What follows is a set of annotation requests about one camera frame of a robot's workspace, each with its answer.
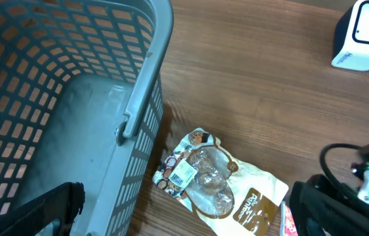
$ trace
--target device logo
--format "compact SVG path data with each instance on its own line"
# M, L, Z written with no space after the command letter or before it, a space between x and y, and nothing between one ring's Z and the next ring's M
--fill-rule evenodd
M353 56L353 54L351 54L350 52L346 52L346 54L344 54L344 56L342 58L340 58L340 60L337 62L336 65L346 61L351 56Z

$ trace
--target wooden floor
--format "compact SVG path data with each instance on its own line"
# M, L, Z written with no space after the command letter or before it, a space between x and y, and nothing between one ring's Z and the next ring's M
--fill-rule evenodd
M203 127L236 158L290 186L320 173L326 144L369 143L369 72L331 66L334 28L355 0L172 0L164 117L129 235L214 235L151 183L161 157ZM329 165L350 184L351 151ZM278 235L277 214L268 235Z

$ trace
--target brown label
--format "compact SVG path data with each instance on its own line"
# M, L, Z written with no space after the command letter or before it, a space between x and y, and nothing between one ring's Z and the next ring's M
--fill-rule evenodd
M251 188L233 219L255 235L264 235L278 208L259 191Z

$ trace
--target basket handle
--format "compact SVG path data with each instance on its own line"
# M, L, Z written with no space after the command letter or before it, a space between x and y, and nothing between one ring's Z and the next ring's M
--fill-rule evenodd
M132 138L140 125L143 112L163 63L166 48L170 42L173 13L169 0L149 0L155 16L155 35L146 53L146 57L125 112L128 117L123 137Z

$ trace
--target black wire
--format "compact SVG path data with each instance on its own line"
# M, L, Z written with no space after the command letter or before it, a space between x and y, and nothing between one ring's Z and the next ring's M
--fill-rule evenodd
M366 216L369 218L369 205L364 203L356 195L352 194L348 189L346 189L346 187L343 186L337 180L337 178L331 173L330 169L328 168L326 160L325 160L326 159L326 154L327 154L328 151L330 151L331 149L334 149L334 148L348 148L348 149L358 150L361 147L353 145L353 144L330 144L330 145L324 147L320 152L320 165L321 165L322 171L324 171L325 175L327 176L327 178L329 179L331 184L337 190L339 190L344 196L347 197L347 200L349 201L349 203L353 207L362 210L363 213L365 213Z

